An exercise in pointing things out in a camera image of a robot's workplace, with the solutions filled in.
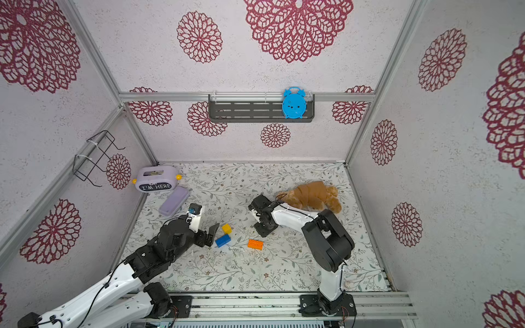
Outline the yellow square lego brick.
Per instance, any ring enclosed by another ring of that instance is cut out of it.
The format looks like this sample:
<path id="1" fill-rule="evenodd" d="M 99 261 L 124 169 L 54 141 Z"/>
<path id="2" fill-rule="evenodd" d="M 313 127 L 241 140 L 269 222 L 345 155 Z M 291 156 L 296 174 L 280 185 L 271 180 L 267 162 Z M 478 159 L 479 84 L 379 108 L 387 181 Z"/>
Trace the yellow square lego brick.
<path id="1" fill-rule="evenodd" d="M 230 235 L 232 233 L 232 228 L 229 224 L 225 224 L 221 227 L 221 229 L 224 231 L 226 235 Z"/>

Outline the orange lego brick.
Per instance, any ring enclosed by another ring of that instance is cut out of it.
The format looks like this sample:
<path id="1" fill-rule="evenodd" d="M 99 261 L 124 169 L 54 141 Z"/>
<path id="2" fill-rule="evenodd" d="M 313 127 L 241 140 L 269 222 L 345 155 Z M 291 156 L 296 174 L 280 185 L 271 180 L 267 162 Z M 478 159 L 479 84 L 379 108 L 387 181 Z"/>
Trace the orange lego brick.
<path id="1" fill-rule="evenodd" d="M 249 239 L 248 240 L 248 243 L 247 243 L 247 247 L 249 249 L 253 249 L 253 250 L 262 250 L 263 247 L 264 247 L 264 242 L 263 241 L 257 241 L 257 240 L 254 240 L 254 239 Z"/>

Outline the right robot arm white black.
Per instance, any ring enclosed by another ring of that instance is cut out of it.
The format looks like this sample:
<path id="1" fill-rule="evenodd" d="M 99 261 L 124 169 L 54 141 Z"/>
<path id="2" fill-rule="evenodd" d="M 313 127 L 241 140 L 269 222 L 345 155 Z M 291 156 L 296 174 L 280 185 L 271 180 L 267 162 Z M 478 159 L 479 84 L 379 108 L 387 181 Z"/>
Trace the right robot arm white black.
<path id="1" fill-rule="evenodd" d="M 357 316 L 354 298 L 343 289 L 343 273 L 355 243 L 332 211 L 300 210 L 281 200 L 271 201 L 264 195 L 254 198 L 248 209 L 257 220 L 254 227 L 262 238 L 279 227 L 302 233 L 321 267 L 317 293 L 299 297 L 299 313 L 303 317 Z"/>

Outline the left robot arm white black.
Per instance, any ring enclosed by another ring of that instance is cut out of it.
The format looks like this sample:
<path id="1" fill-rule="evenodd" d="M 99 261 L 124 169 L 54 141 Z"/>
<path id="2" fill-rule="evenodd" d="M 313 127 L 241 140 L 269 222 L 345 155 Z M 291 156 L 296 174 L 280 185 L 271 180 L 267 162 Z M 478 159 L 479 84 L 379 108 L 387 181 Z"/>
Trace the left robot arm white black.
<path id="1" fill-rule="evenodd" d="M 30 312 L 19 319 L 18 327 L 87 327 L 88 319 L 116 299 L 143 286 L 146 304 L 168 310 L 168 294 L 150 280 L 166 271 L 191 246 L 212 246 L 219 224 L 194 232 L 186 220 L 173 220 L 144 246 L 127 256 L 101 281 L 65 304 L 44 314 Z"/>

